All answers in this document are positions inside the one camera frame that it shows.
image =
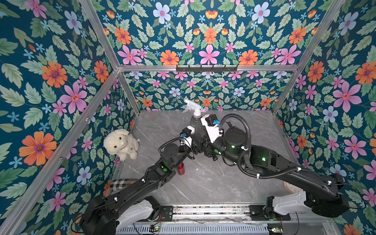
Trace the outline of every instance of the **orange flower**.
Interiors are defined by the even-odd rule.
[[[202,102],[203,105],[205,105],[206,107],[208,107],[210,105],[210,99],[204,99],[204,101]]]
[[[43,66],[42,77],[44,80],[47,80],[47,84],[50,86],[55,86],[59,88],[61,85],[65,84],[65,81],[68,79],[66,76],[67,72],[64,68],[61,68],[61,64],[54,62],[48,62],[48,67]]]
[[[142,104],[145,105],[146,107],[151,107],[151,106],[153,106],[153,102],[152,102],[151,100],[149,100],[149,99],[144,99],[144,100],[142,101]]]
[[[271,99],[266,98],[266,99],[263,99],[263,100],[261,101],[261,106],[266,107],[266,106],[270,105],[270,103],[271,103]]]
[[[117,37],[117,40],[121,43],[130,44],[130,41],[132,41],[132,38],[129,35],[129,32],[126,30],[124,31],[124,28],[116,28],[115,29],[115,37]]]
[[[370,84],[373,82],[373,79],[376,79],[376,61],[371,61],[369,64],[364,63],[361,68],[359,68],[356,73],[355,79],[359,81],[360,84]]]
[[[36,52],[35,47],[33,47],[31,44],[29,44],[29,48],[30,48],[30,50],[32,50],[33,52]]]
[[[221,31],[221,34],[222,34],[222,35],[227,35],[227,34],[229,34],[228,29],[223,28],[222,31]]]
[[[304,28],[299,27],[291,33],[288,39],[290,39],[291,44],[297,44],[298,42],[303,40],[303,37],[305,35],[306,35],[305,27]]]
[[[215,37],[217,36],[217,33],[214,31],[213,28],[208,28],[206,30],[206,32],[204,33],[204,40],[205,42],[207,42],[208,44],[212,44],[213,42],[215,42]]]
[[[351,224],[345,224],[345,228],[343,229],[343,232],[346,235],[361,235],[359,230],[355,230],[355,227]]]
[[[199,30],[199,29],[195,29],[195,30],[193,30],[193,34],[194,34],[194,35],[199,35],[199,34],[200,34],[200,30]]]
[[[208,19],[215,19],[218,16],[217,11],[206,11],[205,15]]]
[[[240,65],[254,65],[258,60],[258,53],[253,52],[253,50],[248,50],[248,52],[243,52],[242,56],[239,57]]]
[[[105,184],[105,187],[104,187],[104,191],[103,191],[103,196],[106,197],[107,195],[107,192],[109,191],[110,189],[110,184],[111,184],[112,180],[108,180],[107,183]]]
[[[281,127],[281,129],[283,130],[283,122],[278,119],[278,123],[279,123],[279,126]]]
[[[94,72],[97,73],[97,79],[100,80],[100,82],[103,83],[105,80],[107,80],[107,66],[103,63],[103,61],[95,62]]]
[[[312,18],[316,15],[317,10],[312,10],[308,13],[308,18]]]
[[[171,52],[170,50],[162,52],[161,56],[161,62],[163,65],[177,65],[177,62],[179,61],[179,57],[176,56],[176,52]]]
[[[115,18],[115,13],[113,11],[106,11],[106,13],[111,19]]]
[[[299,135],[299,137],[298,137],[298,145],[302,149],[307,146],[307,140],[305,139],[305,136]]]
[[[26,157],[24,162],[28,165],[40,166],[46,163],[46,158],[50,159],[54,149],[56,149],[56,141],[52,141],[53,136],[47,133],[44,136],[43,131],[34,132],[34,138],[31,135],[26,136],[22,143],[26,146],[19,149],[20,157]]]
[[[317,82],[317,80],[320,80],[323,75],[322,73],[324,72],[324,67],[323,67],[323,63],[320,61],[316,61],[313,65],[311,65],[311,67],[309,68],[309,72],[308,72],[308,80],[310,82]]]

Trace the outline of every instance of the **pink flower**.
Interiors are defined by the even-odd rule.
[[[68,107],[69,113],[74,113],[76,107],[78,111],[82,112],[86,108],[86,102],[82,99],[86,98],[88,93],[86,91],[80,91],[80,85],[78,85],[77,82],[73,83],[73,90],[67,85],[64,86],[64,89],[66,93],[68,93],[68,96],[62,95],[60,100],[66,104],[70,103]]]
[[[376,203],[376,197],[375,197],[375,192],[372,188],[370,188],[370,191],[368,192],[367,190],[363,189],[363,193],[365,194],[363,196],[363,199],[368,201],[370,206],[374,207]]]
[[[159,80],[155,80],[152,82],[153,83],[153,86],[155,86],[156,88],[158,88],[161,84],[159,83]]]
[[[345,148],[346,153],[352,152],[352,156],[354,159],[358,158],[358,153],[362,156],[366,156],[367,153],[365,152],[364,149],[361,149],[362,147],[365,146],[366,142],[365,141],[359,141],[356,136],[351,137],[351,142],[348,139],[344,140],[345,144],[350,147]]]
[[[224,79],[219,83],[219,87],[225,88],[228,85],[229,81],[225,81]]]
[[[105,114],[108,116],[110,113],[111,113],[111,107],[110,106],[108,106],[108,104],[106,105],[106,106],[104,106],[104,108],[105,108]]]
[[[262,78],[260,78],[259,80],[256,80],[256,81],[255,81],[255,85],[256,85],[256,87],[258,87],[258,86],[262,86],[263,83],[264,83],[264,81],[262,80]]]
[[[371,173],[368,173],[366,176],[366,179],[368,180],[373,180],[374,178],[376,178],[376,161],[372,160],[371,165],[372,167],[369,165],[363,166],[366,171],[371,172]]]
[[[246,77],[250,77],[251,80],[259,76],[258,71],[247,71],[247,73]]]
[[[25,2],[25,5],[33,10],[33,13],[35,17],[39,17],[39,15],[45,19],[47,19],[44,11],[47,11],[47,8],[43,6],[42,4],[39,5],[39,0],[29,0],[28,2]]]
[[[79,76],[79,80],[77,80],[77,83],[80,84],[80,88],[86,89],[86,86],[89,85],[89,83],[86,82],[85,77]]]
[[[296,44],[294,44],[292,47],[290,47],[290,50],[288,51],[286,48],[282,49],[282,56],[278,57],[276,59],[276,62],[281,62],[281,64],[293,64],[295,62],[295,59],[293,57],[300,55],[301,51],[295,51],[296,50]]]
[[[57,192],[55,196],[56,198],[52,198],[49,200],[49,203],[51,204],[50,212],[53,211],[54,209],[56,211],[59,211],[60,205],[65,204],[65,199],[63,199],[65,197],[65,193],[62,193],[60,195],[60,192]]]
[[[299,153],[298,153],[300,147],[299,146],[295,146],[295,143],[292,140],[290,141],[290,145],[291,145],[291,148],[293,149],[295,157],[296,158],[300,158]]]
[[[55,176],[52,178],[52,180],[48,183],[47,185],[47,191],[50,191],[53,187],[53,182],[55,181],[55,183],[57,184],[60,184],[61,183],[61,177],[59,175],[61,175],[63,172],[65,171],[65,168],[62,167],[60,169],[58,169],[58,171],[55,173]]]
[[[142,62],[142,60],[137,57],[137,50],[136,49],[132,49],[130,52],[129,52],[129,48],[126,46],[126,45],[123,45],[123,51],[118,51],[118,55],[120,55],[121,57],[125,57],[123,59],[123,64],[131,64],[131,65],[136,65],[136,62],[140,63]]]
[[[234,43],[227,43],[226,44],[226,47],[224,48],[225,50],[227,50],[227,53],[229,52],[233,52],[234,51],[234,48],[235,48],[235,45]]]
[[[67,106],[67,104],[62,104],[60,100],[57,101],[57,104],[52,104],[52,106],[55,108],[53,110],[53,113],[59,113],[59,116],[62,116],[63,113],[66,113],[67,110],[65,109],[65,107]]]
[[[209,44],[206,46],[206,52],[200,51],[199,54],[203,57],[200,61],[200,64],[205,64],[206,62],[208,62],[208,65],[210,64],[210,62],[212,62],[212,64],[216,64],[217,59],[214,57],[217,57],[219,55],[219,51],[213,51],[213,46]]]
[[[192,52],[192,50],[194,50],[193,43],[189,44],[189,42],[187,42],[187,45],[185,45],[184,48],[185,52]]]
[[[309,168],[309,161],[307,161],[307,160],[303,160],[303,166],[305,167],[305,168]]]
[[[165,80],[166,77],[170,77],[170,75],[168,74],[168,71],[158,72],[157,76],[162,77],[163,80]]]
[[[77,149],[75,149],[74,147],[76,147],[78,144],[78,141],[76,141],[74,143],[74,145],[72,146],[71,150],[69,151],[69,153],[65,156],[66,159],[70,159],[70,156],[71,156],[71,153],[73,154],[76,154],[77,153]]]
[[[144,49],[137,49],[137,55],[138,56],[141,56],[141,58],[143,59],[143,58],[147,58],[147,52],[146,51],[144,51]]]
[[[333,151],[335,151],[335,148],[339,147],[340,145],[336,143],[337,142],[337,138],[332,138],[329,136],[329,140],[326,141],[326,143],[328,144],[327,148],[330,149],[332,148]]]
[[[272,53],[271,57],[277,58],[277,56],[281,55],[281,51],[282,51],[282,49],[278,49],[278,47],[277,47],[275,51],[271,52]]]
[[[332,85],[334,85],[334,89],[337,89],[337,86],[338,86],[338,88],[341,88],[342,87],[342,83],[344,81],[345,80],[342,80],[342,76],[339,76],[338,78],[334,77],[334,82],[332,82]]]
[[[91,144],[92,143],[93,143],[93,141],[91,141],[90,138],[84,139],[83,140],[83,145],[81,147],[84,148],[85,152],[86,152],[88,149],[91,149]]]
[[[232,80],[234,81],[237,78],[239,79],[241,77],[240,74],[242,73],[243,71],[230,72],[229,77],[232,77]]]
[[[317,91],[315,91],[316,85],[308,85],[308,90],[306,90],[304,93],[307,94],[306,99],[313,100],[313,95],[317,94]]]
[[[310,115],[312,113],[312,108],[313,106],[308,104],[306,107],[305,107],[305,113]]]
[[[196,83],[197,82],[194,82],[193,79],[192,79],[190,82],[189,81],[187,82],[187,87],[189,87],[189,88],[196,87],[196,85],[195,85]]]
[[[186,72],[176,72],[174,71],[174,74],[175,75],[175,79],[180,79],[180,80],[184,80],[185,77],[188,77],[188,74],[186,74]]]
[[[303,86],[305,86],[307,83],[305,82],[306,76],[299,75],[299,78],[296,80],[296,88],[299,88],[301,90]]]
[[[342,84],[342,92],[339,90],[333,91],[333,96],[339,98],[334,102],[333,106],[340,107],[343,103],[342,108],[345,112],[348,112],[350,110],[350,102],[354,105],[360,104],[362,102],[359,96],[353,96],[360,90],[361,85],[354,85],[350,90],[349,86],[349,83],[345,81]]]

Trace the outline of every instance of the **white object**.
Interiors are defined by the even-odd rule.
[[[273,208],[280,215],[287,215],[291,212],[311,211],[310,207],[304,205],[306,200],[306,192],[301,190],[295,194],[275,197],[273,199]]]
[[[214,141],[222,136],[221,133],[219,133],[219,129],[218,129],[218,125],[215,125],[215,126],[208,126],[208,122],[205,120],[205,118],[207,118],[209,116],[209,114],[206,114],[205,116],[203,116],[201,118],[201,124],[203,126],[205,126],[206,128],[206,131],[208,132],[208,135],[209,135],[209,138],[210,138],[210,142],[211,143],[214,143]]]
[[[201,113],[206,112],[206,110],[203,107],[201,107],[199,104],[195,103],[194,101],[186,99],[184,100],[184,102],[187,103],[187,107],[185,108],[183,112],[186,112],[188,110],[194,110],[193,116],[195,118],[200,118]]]
[[[131,159],[137,158],[138,141],[125,129],[117,129],[108,134],[103,146],[109,154],[117,154],[121,161],[127,158],[127,154]]]
[[[120,224],[116,230],[133,224],[139,220],[147,219],[153,212],[153,206],[147,200],[142,200],[140,203],[130,206],[124,213],[117,219]]]

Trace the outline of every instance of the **floral wallpaper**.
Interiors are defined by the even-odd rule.
[[[112,68],[76,0],[2,1],[0,24],[2,223]],[[104,194],[118,164],[104,136],[129,129],[133,116],[116,81],[18,234],[71,234],[69,223]]]
[[[376,232],[375,13],[374,0],[346,1],[278,112],[303,167],[354,187],[341,189],[352,209],[335,219],[346,235]]]
[[[93,1],[125,65],[294,64],[331,1]],[[321,55],[321,48],[315,51]]]

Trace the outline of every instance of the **black cable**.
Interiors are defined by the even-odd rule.
[[[136,232],[137,232],[139,235],[142,235],[142,233],[139,233],[139,232],[137,231],[136,226],[135,226],[135,223],[133,223],[133,227],[135,227],[135,230],[136,230]]]
[[[299,223],[299,216],[298,216],[298,213],[295,212],[295,214],[296,214],[296,218],[298,218],[298,229],[296,230],[296,233],[294,233],[294,235],[297,235],[298,232],[299,232],[299,225],[300,225],[300,223]]]

